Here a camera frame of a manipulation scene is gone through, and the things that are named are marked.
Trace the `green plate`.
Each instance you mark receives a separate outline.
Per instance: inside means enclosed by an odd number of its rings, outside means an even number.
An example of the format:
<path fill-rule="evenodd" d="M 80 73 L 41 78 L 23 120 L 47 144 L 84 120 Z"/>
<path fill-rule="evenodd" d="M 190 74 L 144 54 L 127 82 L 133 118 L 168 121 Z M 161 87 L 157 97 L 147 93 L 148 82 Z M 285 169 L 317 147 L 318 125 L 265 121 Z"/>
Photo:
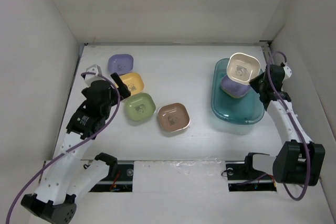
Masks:
<path fill-rule="evenodd" d="M 124 107 L 128 118 L 135 122 L 150 118 L 156 110 L 152 97 L 147 93 L 138 93 L 127 98 Z"/>

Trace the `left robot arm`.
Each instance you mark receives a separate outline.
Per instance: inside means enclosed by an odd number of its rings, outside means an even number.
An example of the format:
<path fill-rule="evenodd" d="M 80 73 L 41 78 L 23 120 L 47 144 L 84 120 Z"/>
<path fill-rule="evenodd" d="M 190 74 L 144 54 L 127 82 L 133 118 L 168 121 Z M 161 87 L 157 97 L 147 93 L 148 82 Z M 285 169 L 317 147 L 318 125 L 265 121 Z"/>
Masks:
<path fill-rule="evenodd" d="M 131 95 L 117 73 L 111 80 L 99 73 L 84 72 L 82 77 L 97 79 L 82 90 L 85 100 L 74 112 L 66 126 L 66 135 L 57 156 L 39 174 L 44 180 L 34 193 L 25 194 L 21 205 L 34 216 L 48 223 L 70 223 L 77 203 L 102 179 L 118 175 L 117 158 L 99 153 L 83 173 L 75 177 L 87 149 L 114 119 L 120 103 Z"/>

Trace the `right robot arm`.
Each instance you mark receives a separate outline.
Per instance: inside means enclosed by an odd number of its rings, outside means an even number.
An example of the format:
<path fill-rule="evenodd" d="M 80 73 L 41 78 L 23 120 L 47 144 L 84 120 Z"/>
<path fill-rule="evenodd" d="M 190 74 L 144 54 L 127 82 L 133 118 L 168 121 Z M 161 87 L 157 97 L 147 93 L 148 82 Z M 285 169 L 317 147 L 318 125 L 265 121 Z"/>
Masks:
<path fill-rule="evenodd" d="M 278 183 L 315 186 L 326 151 L 305 133 L 292 109 L 290 96 L 281 91 L 282 82 L 290 75 L 291 70 L 284 63 L 268 65 L 264 73 L 250 81 L 272 118 L 283 146 L 275 157 L 255 153 L 253 161 L 243 165 L 243 173 L 254 179 L 263 171 L 273 175 Z"/>

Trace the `cream plate back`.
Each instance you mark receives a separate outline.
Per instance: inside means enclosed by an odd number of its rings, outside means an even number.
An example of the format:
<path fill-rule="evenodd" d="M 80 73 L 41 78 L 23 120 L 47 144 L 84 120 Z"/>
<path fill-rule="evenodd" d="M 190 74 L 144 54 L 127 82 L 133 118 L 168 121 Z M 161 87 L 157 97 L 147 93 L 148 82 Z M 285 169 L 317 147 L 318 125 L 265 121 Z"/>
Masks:
<path fill-rule="evenodd" d="M 245 86 L 248 86 L 249 82 L 259 75 L 259 72 L 259 60 L 241 52 L 231 55 L 226 69 L 226 73 L 232 81 Z"/>

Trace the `brown plate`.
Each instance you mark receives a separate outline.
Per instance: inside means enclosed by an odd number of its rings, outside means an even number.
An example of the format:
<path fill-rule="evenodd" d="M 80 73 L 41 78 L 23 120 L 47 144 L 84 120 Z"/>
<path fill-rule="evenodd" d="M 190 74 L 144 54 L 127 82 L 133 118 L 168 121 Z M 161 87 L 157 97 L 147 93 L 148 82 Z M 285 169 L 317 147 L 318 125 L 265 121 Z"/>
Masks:
<path fill-rule="evenodd" d="M 176 132 L 187 128 L 190 116 L 186 107 L 181 103 L 172 103 L 158 110 L 158 120 L 162 130 Z"/>

